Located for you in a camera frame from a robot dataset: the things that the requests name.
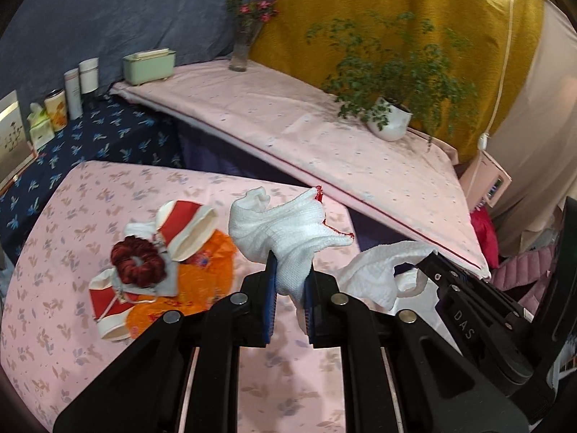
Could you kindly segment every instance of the red cushion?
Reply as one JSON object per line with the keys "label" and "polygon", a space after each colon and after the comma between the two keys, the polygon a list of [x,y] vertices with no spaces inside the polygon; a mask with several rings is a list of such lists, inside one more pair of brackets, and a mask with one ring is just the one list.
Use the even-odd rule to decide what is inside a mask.
{"label": "red cushion", "polygon": [[497,268],[499,266],[497,233],[495,232],[495,226],[493,226],[489,212],[484,206],[482,206],[481,209],[472,211],[471,224],[473,229],[475,229],[477,240],[481,246],[481,252],[483,252],[489,268]]}

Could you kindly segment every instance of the framed picture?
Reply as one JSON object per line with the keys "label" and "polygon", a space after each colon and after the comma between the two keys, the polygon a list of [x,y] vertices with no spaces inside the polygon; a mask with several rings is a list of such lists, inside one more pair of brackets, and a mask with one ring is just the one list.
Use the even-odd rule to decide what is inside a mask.
{"label": "framed picture", "polygon": [[0,194],[35,159],[26,139],[16,91],[0,99]]}

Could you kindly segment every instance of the green tissue box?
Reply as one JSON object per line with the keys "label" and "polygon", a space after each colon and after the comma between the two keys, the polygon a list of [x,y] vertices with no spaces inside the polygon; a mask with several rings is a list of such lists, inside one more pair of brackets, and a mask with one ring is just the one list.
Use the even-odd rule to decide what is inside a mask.
{"label": "green tissue box", "polygon": [[125,56],[124,78],[133,86],[166,79],[174,71],[176,52],[170,49],[158,49],[148,52],[137,52]]}

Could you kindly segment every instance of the glass vase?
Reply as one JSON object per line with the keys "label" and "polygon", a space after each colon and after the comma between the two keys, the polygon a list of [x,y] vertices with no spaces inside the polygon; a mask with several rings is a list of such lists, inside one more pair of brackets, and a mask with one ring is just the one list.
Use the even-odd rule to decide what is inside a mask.
{"label": "glass vase", "polygon": [[230,59],[229,70],[246,71],[250,47],[263,27],[262,21],[249,21],[237,28],[234,38],[233,56]]}

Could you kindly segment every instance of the white cable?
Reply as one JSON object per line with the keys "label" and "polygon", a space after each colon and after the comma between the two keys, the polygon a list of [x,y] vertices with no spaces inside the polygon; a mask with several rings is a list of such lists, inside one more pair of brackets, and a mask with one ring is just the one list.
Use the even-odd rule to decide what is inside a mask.
{"label": "white cable", "polygon": [[507,70],[507,63],[509,63],[509,53],[511,51],[511,40],[513,38],[513,9],[514,9],[514,1],[509,0],[509,28],[507,32],[507,45],[505,46],[505,59],[503,61],[503,69],[501,70],[501,79],[499,80],[499,88],[497,91],[497,99],[495,101],[495,106],[493,108],[493,114],[491,115],[491,120],[487,125],[485,131],[480,135],[479,141],[477,142],[477,149],[479,150],[477,164],[475,165],[475,170],[472,173],[471,182],[469,183],[467,193],[465,194],[465,198],[469,197],[471,193],[471,189],[473,184],[475,183],[475,179],[477,178],[477,173],[479,172],[479,168],[481,167],[481,151],[486,150],[487,148],[487,140],[489,138],[489,130],[493,126],[493,122],[495,117],[497,117],[497,111],[499,109],[499,105],[501,104],[501,96],[503,95],[503,85],[505,83],[505,72]]}

